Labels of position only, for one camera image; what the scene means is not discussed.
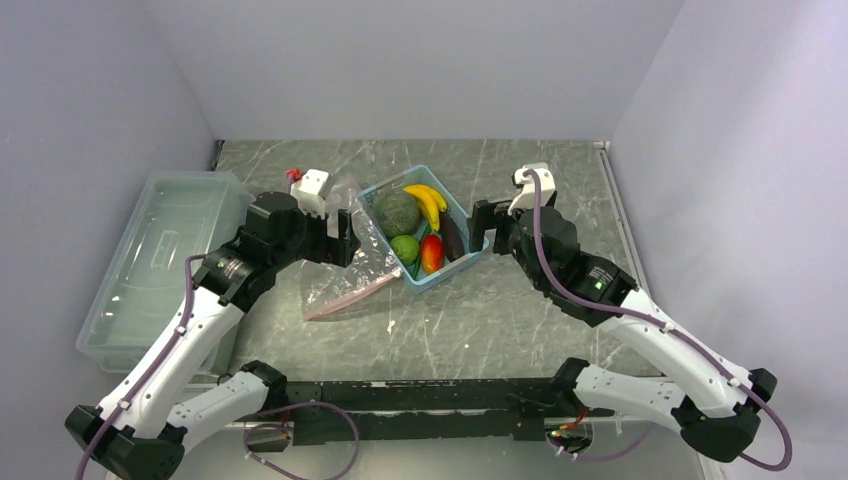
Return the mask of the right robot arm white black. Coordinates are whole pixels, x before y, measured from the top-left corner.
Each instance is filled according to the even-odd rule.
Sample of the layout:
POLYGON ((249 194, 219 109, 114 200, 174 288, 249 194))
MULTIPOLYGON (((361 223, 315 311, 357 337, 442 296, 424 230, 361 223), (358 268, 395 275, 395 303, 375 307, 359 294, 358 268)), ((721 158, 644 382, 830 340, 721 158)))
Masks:
POLYGON ((736 365, 693 338, 626 271, 582 251, 575 225, 555 208, 508 206, 475 203, 468 220, 471 250, 480 250, 486 231, 495 231, 494 252, 516 260, 545 298, 631 347, 665 377, 651 381, 568 358, 551 380, 555 409, 564 415, 582 408, 616 410, 679 434, 713 460, 743 457, 776 378, 764 368, 736 365))

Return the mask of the purple eggplant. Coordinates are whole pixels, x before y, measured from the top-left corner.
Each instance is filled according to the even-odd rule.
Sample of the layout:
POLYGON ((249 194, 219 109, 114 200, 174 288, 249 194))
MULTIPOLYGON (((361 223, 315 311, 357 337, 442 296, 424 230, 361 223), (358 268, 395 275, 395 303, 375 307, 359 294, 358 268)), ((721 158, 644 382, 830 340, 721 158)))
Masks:
POLYGON ((465 245, 460 229, 447 211, 439 213, 439 222, 439 232, 442 238, 445 257, 449 262, 454 262, 465 255, 465 245))

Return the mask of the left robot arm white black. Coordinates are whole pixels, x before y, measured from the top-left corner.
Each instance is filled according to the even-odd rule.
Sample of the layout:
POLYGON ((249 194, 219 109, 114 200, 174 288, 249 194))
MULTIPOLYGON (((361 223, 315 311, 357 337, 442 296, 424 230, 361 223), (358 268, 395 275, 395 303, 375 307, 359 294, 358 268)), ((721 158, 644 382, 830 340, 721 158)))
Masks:
POLYGON ((79 405, 65 421, 83 449, 75 477, 96 462, 122 479, 168 479, 184 456, 226 424, 257 415, 278 426, 294 409, 286 376, 254 360, 187 402, 179 396, 223 335, 290 265, 348 266, 359 248, 351 214, 337 213, 328 232, 323 198, 269 191, 247 209, 234 238, 185 263, 185 298, 127 377, 98 404, 79 405))

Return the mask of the light blue plastic basket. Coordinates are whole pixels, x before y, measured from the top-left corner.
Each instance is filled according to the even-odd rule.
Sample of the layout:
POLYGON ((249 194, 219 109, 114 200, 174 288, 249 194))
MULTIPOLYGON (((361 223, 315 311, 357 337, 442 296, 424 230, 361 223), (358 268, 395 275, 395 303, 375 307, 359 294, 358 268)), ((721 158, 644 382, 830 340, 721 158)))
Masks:
POLYGON ((366 188, 358 200, 390 263, 417 293, 471 266, 489 248, 487 237, 472 246, 470 214, 424 165, 366 188))

